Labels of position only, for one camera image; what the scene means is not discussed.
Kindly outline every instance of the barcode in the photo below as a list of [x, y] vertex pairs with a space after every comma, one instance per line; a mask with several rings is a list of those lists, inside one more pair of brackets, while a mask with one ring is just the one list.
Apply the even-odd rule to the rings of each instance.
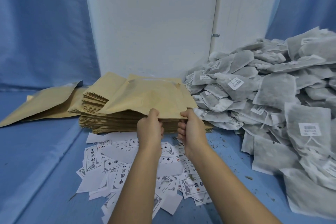
[[305, 129], [316, 129], [315, 126], [305, 126], [304, 128], [305, 128]]

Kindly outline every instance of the tea bag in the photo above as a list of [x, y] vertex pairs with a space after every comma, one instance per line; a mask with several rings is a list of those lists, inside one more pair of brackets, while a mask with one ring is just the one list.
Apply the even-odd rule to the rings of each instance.
[[281, 172], [292, 212], [336, 220], [336, 191], [318, 186], [303, 170], [282, 169]]
[[308, 37], [320, 37], [320, 36], [321, 36], [320, 28], [316, 27], [303, 34], [287, 38], [286, 43], [288, 46], [288, 55], [290, 59], [297, 60], [299, 56], [299, 49], [302, 47], [302, 39]]
[[250, 63], [247, 64], [247, 66], [250, 66], [250, 67], [255, 67], [257, 69], [268, 69], [271, 67], [271, 63], [268, 63], [266, 61], [262, 61], [260, 59], [254, 59], [252, 60]]
[[336, 177], [334, 176], [336, 175], [336, 169], [335, 171], [328, 169], [329, 165], [336, 168], [336, 160], [318, 155], [309, 155], [303, 156], [300, 159], [300, 164], [314, 183], [336, 190]]
[[246, 78], [254, 78], [258, 74], [258, 70], [255, 67], [242, 67], [233, 74]]
[[334, 76], [334, 72], [325, 65], [311, 66], [305, 69], [308, 74], [314, 75], [319, 79], [330, 78]]
[[295, 77], [290, 74], [272, 73], [263, 77], [253, 103], [284, 109], [285, 102], [296, 102]]
[[208, 106], [205, 104], [201, 95], [193, 95], [192, 97], [195, 100], [198, 107], [203, 108], [203, 109], [209, 109]]
[[316, 54], [325, 59], [324, 64], [336, 63], [336, 36], [322, 37], [310, 41], [299, 50], [301, 57]]
[[240, 75], [215, 73], [213, 77], [233, 101], [242, 101], [258, 89], [257, 82]]
[[325, 88], [325, 89], [313, 89], [310, 87], [305, 88], [308, 96], [313, 100], [324, 100], [327, 98], [336, 97], [336, 92], [333, 89]]
[[283, 168], [300, 168], [299, 156], [289, 146], [261, 137], [254, 138], [252, 170], [269, 175], [281, 174]]
[[307, 149], [323, 153], [331, 148], [330, 109], [285, 103], [285, 117], [288, 135], [300, 156], [307, 155]]
[[225, 92], [222, 86], [217, 83], [209, 84], [205, 86], [205, 90], [209, 91], [211, 94], [215, 95], [217, 98], [227, 98], [229, 94]]
[[209, 110], [194, 108], [194, 113], [201, 119], [207, 121], [229, 122], [228, 112], [213, 112]]
[[184, 82], [185, 87], [190, 92], [191, 95], [194, 95], [204, 89], [205, 85], [195, 85], [192, 86], [193, 79], [188, 79]]
[[253, 52], [241, 51], [217, 60], [208, 74], [233, 73], [253, 60]]
[[300, 70], [300, 69], [310, 67], [313, 65], [322, 64], [324, 62], [325, 62], [325, 59], [319, 56], [316, 56], [316, 55], [311, 55], [308, 57], [301, 57], [296, 61], [271, 65], [267, 69], [267, 71], [274, 72], [274, 73], [289, 73], [289, 72]]
[[216, 62], [219, 59], [229, 56], [230, 54], [224, 52], [212, 52], [209, 56], [210, 62]]
[[285, 121], [285, 116], [283, 114], [280, 114], [280, 110], [273, 107], [255, 105], [250, 100], [246, 102], [245, 108], [243, 110], [234, 111], [249, 119], [257, 121], [258, 123], [266, 124], [269, 126], [273, 126]]
[[212, 79], [210, 76], [204, 74], [204, 70], [200, 70], [194, 72], [191, 85], [192, 86], [204, 85], [204, 84], [207, 85], [215, 82], [216, 82], [215, 79]]
[[214, 112], [223, 112], [233, 103], [229, 99], [218, 99], [208, 91], [201, 92], [200, 95], [207, 107]]
[[286, 58], [282, 55], [282, 53], [274, 53], [274, 52], [264, 52], [262, 54], [254, 54], [254, 58], [266, 61], [271, 64], [279, 64], [284, 63], [286, 61]]

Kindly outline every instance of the barcode sticker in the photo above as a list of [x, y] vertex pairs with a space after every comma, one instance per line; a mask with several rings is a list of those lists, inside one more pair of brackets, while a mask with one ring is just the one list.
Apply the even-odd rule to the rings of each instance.
[[233, 90], [238, 89], [243, 84], [244, 84], [244, 82], [241, 79], [239, 79], [238, 77], [234, 78], [231, 82], [228, 83], [230, 88], [233, 89]]
[[212, 67], [212, 70], [216, 70], [216, 69], [218, 69], [219, 68], [219, 66], [221, 65], [221, 61], [217, 61], [214, 65], [213, 65], [213, 67]]
[[299, 123], [301, 136], [321, 136], [318, 123]]
[[323, 169], [332, 176], [336, 177], [336, 162], [332, 162], [331, 159], [323, 166]]
[[318, 37], [306, 37], [302, 38], [301, 45], [305, 45], [306, 43], [309, 43], [310, 41], [316, 40]]
[[254, 112], [258, 115], [262, 115], [266, 109], [266, 106], [263, 105], [254, 105], [251, 109], [251, 112]]
[[199, 76], [199, 79], [200, 79], [200, 80], [206, 80], [206, 79], [211, 79], [211, 77], [210, 77], [210, 76], [207, 76], [207, 75], [200, 75], [200, 76]]

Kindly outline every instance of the white paper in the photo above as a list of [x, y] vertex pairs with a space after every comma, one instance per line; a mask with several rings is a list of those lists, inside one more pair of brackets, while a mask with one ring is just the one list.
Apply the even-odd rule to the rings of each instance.
[[299, 123], [301, 136], [321, 136], [318, 123]]
[[167, 195], [161, 208], [170, 213], [171, 215], [174, 215], [176, 209], [181, 203], [182, 198], [183, 197], [180, 196], [179, 194]]
[[200, 75], [200, 76], [199, 76], [199, 79], [200, 79], [200, 80], [206, 80], [206, 79], [211, 79], [211, 77], [210, 77], [210, 76], [207, 76], [207, 75]]
[[251, 109], [251, 112], [254, 112], [258, 115], [262, 115], [266, 109], [266, 106], [263, 105], [254, 105]]
[[228, 83], [228, 85], [230, 86], [231, 89], [236, 90], [238, 89], [240, 86], [242, 86], [244, 84], [244, 82], [239, 79], [239, 78], [234, 78], [231, 82]]

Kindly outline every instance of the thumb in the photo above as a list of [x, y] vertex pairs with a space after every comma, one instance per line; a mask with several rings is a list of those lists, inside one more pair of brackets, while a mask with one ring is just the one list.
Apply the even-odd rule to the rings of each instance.
[[157, 119], [159, 116], [159, 111], [155, 108], [152, 108], [151, 110], [149, 110], [149, 114], [148, 114], [148, 118], [149, 119]]

